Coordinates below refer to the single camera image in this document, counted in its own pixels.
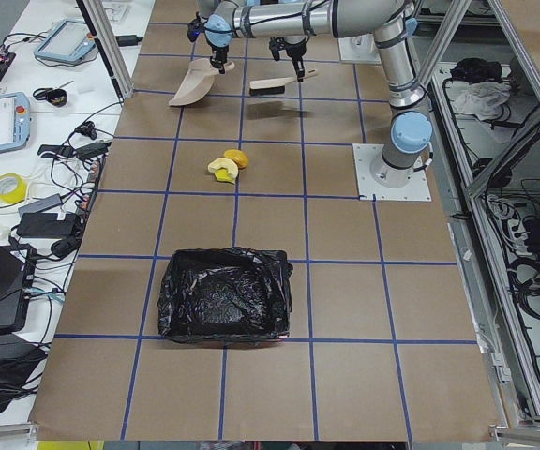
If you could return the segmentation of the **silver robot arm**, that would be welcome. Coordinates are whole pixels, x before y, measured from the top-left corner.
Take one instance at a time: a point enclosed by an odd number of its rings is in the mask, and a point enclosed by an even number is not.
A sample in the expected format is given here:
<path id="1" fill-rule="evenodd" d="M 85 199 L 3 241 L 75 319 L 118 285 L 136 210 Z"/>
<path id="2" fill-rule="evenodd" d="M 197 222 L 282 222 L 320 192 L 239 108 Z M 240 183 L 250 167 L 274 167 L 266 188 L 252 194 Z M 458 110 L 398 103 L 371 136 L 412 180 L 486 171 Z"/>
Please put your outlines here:
<path id="1" fill-rule="evenodd" d="M 303 56 L 311 31 L 310 1 L 200 1 L 192 36 L 202 35 L 212 54 L 210 65 L 225 72 L 231 42 L 237 38 L 270 38 L 270 52 L 278 60 L 285 52 L 292 60 L 296 80 L 306 71 Z"/>
<path id="2" fill-rule="evenodd" d="M 211 65 L 224 69 L 235 38 L 268 37 L 275 60 L 286 53 L 295 79 L 303 81 L 303 57 L 310 38 L 374 38 L 388 83 L 393 112 L 390 141 L 382 150 L 383 163 L 393 170 L 409 170 L 432 136 L 425 105 L 426 91 L 417 80 L 407 37 L 412 30 L 410 1 L 201 1 L 199 22 L 192 36 L 204 35 L 212 49 Z"/>

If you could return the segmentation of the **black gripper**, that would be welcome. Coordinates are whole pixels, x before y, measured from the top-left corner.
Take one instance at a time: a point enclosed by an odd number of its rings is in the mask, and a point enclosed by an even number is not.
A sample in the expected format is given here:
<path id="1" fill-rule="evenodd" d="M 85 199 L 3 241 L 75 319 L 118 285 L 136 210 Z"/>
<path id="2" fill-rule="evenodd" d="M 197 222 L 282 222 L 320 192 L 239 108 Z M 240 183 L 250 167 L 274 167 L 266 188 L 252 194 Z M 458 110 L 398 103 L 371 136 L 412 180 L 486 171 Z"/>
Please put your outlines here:
<path id="1" fill-rule="evenodd" d="M 228 63 L 229 46 L 218 46 L 207 40 L 208 45 L 211 48 L 212 54 L 210 55 L 210 64 L 213 68 L 218 68 L 220 74 L 226 73 L 226 65 Z"/>
<path id="2" fill-rule="evenodd" d="M 295 72 L 296 80 L 301 83 L 305 79 L 305 67 L 303 58 L 306 54 L 306 40 L 300 39 L 296 42 L 290 42 L 285 38 L 285 51 L 289 58 L 292 59 L 292 65 Z"/>

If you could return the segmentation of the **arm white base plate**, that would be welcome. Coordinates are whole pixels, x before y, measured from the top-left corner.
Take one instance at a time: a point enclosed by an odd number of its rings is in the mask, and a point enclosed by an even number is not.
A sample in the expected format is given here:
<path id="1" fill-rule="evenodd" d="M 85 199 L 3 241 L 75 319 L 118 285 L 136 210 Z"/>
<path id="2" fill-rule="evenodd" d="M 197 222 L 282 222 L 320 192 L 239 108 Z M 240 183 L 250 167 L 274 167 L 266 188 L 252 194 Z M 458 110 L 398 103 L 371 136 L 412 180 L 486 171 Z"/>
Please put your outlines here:
<path id="1" fill-rule="evenodd" d="M 353 161 L 358 198 L 362 201 L 431 202 L 424 161 L 394 169 L 383 161 L 383 144 L 354 143 Z"/>
<path id="2" fill-rule="evenodd" d="M 381 64 L 381 58 L 372 34 L 342 37 L 338 40 L 338 48 L 340 61 L 343 63 L 374 66 Z"/>

